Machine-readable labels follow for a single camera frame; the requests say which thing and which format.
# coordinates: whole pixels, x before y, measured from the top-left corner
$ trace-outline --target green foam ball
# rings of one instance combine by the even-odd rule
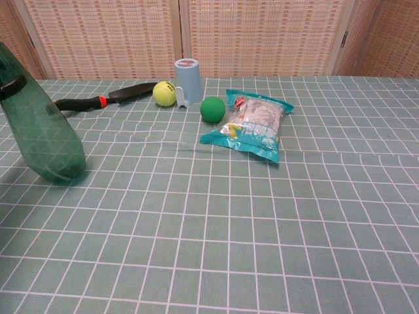
[[[207,97],[201,103],[200,112],[205,122],[218,123],[225,114],[224,101],[214,96]]]

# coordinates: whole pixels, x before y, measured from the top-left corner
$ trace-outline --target snack bag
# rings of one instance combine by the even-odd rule
[[[282,117],[294,106],[267,96],[227,90],[227,104],[234,109],[228,122],[200,138],[202,144],[252,152],[279,163],[279,136]]]

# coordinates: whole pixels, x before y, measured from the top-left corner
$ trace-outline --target yellow tennis ball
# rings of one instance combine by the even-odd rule
[[[175,86],[171,82],[162,81],[153,88],[153,98],[157,105],[169,107],[176,101]]]

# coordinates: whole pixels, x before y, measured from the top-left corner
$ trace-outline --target table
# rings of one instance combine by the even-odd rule
[[[53,99],[144,80],[43,80]],[[419,80],[203,80],[295,105],[281,164],[199,144],[199,106],[66,113],[88,176],[51,186],[0,116],[0,308],[419,312]]]

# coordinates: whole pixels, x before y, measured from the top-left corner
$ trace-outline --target woven panel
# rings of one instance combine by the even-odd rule
[[[320,75],[345,0],[191,0],[192,56],[206,77]]]
[[[419,77],[417,0],[385,1],[358,75]]]
[[[172,77],[165,0],[25,0],[58,79]]]
[[[4,42],[31,75],[40,79],[41,74],[27,47],[22,29],[12,16],[12,8],[5,0],[0,0],[0,7],[0,41]]]
[[[356,8],[355,19],[349,29],[342,59],[337,69],[338,75],[354,74],[359,53],[365,43],[365,34],[371,25],[377,3],[378,0],[361,0]]]

